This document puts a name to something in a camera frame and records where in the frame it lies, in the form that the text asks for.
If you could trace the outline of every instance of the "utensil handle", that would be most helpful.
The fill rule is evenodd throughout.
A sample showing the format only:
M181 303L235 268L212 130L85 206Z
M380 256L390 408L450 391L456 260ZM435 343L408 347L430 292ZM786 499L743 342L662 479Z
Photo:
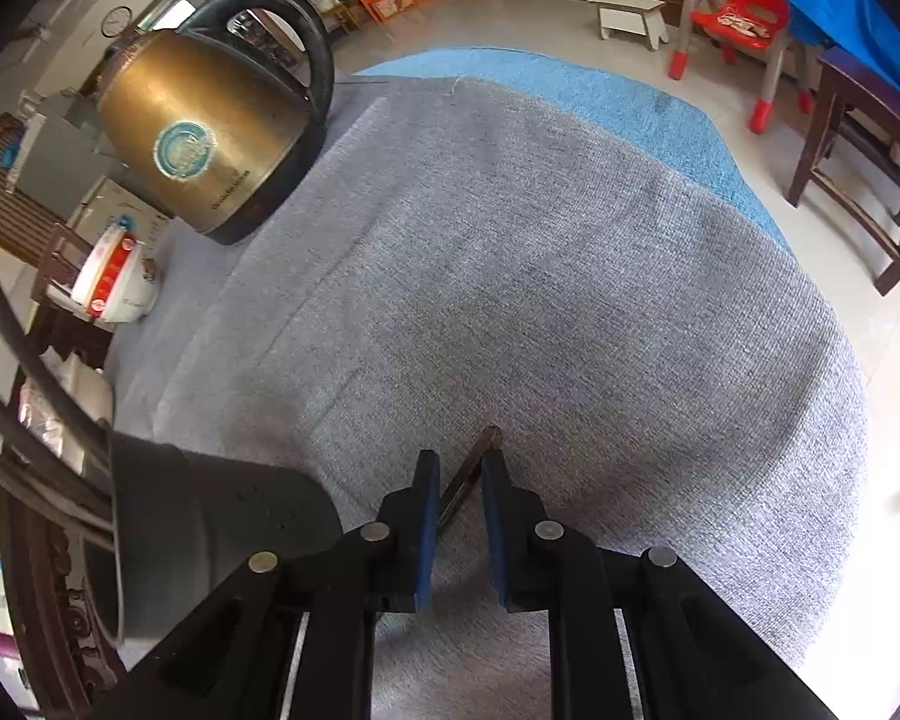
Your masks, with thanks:
M232 34L226 28L235 15L244 10L259 8L285 20L300 40L310 60L310 85L304 86L274 60L263 55L250 43ZM212 42L228 52L237 53L242 59L257 66L284 86L309 100L314 114L323 122L333 98L333 52L327 30L317 9L308 0L210 0L202 4L194 14L176 30L178 34L197 37Z

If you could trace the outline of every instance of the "screw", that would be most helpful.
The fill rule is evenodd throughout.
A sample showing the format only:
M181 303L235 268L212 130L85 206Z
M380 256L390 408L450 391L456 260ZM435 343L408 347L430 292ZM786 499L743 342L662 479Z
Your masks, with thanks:
M677 562L677 553L670 547L650 547L650 562L660 568L669 568Z
M386 522L367 522L360 528L364 541L384 541L389 536L389 525Z
M543 541L556 541L563 536L563 526L552 519L544 519L536 524L533 532L540 536Z
M274 570L279 562L279 557L276 557L273 552L258 552L256 555L250 556L247 565L254 574L266 574Z

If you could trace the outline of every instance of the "white stool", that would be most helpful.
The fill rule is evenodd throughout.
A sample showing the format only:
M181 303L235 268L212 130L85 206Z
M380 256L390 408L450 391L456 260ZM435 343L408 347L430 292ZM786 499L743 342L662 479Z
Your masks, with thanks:
M588 0L597 4L600 14L600 36L607 40L610 30L619 29L634 35L646 35L650 50L655 52L662 40L670 42L660 9L663 0Z

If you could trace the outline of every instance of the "floor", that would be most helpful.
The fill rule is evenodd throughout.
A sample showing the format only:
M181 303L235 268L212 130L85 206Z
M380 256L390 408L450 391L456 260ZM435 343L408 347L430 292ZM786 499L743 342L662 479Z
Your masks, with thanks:
M845 575L845 590L800 675L842 720L883 720L900 701L900 284L885 298L872 279L888 258L821 190L810 186L799 209L783 199L803 145L808 117L797 112L793 84L781 82L768 131L746 128L762 66L722 64L701 40L684 79L666 74L670 48L650 52L637 38L600 40L594 7L567 0L437 0L382 28L343 38L339 71L352 73L430 47L516 47L652 84L698 106L716 124L744 179L790 242L807 274L833 305L853 343L871 398L869 490L861 536ZM828 172L864 200L900 204L900 190L845 143Z

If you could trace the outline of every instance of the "red plastic chair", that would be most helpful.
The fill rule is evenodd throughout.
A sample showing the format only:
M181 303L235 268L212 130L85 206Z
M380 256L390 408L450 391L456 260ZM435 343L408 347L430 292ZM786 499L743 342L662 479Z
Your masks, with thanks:
M714 12L704 13L697 9L701 2L708 2ZM724 15L737 15L762 25L767 30L766 37L745 35L729 25L719 22ZM787 30L790 11L786 0L727 0L723 5L717 0L684 0L680 16L680 34L677 50L670 60L671 79L679 81L687 65L687 52L690 47L690 36L693 25L701 25L707 32L720 39L720 47L724 61L728 65L736 63L736 52L733 44L747 46L759 52L767 52L767 71L764 74L763 88L759 100L754 103L754 112L749 121L749 128L758 135L767 127L770 111L773 110L773 98L780 80L783 66L783 53L794 43L797 55L797 83L799 84L799 108L803 113L813 110L813 98L810 95L810 63L807 46L794 40Z

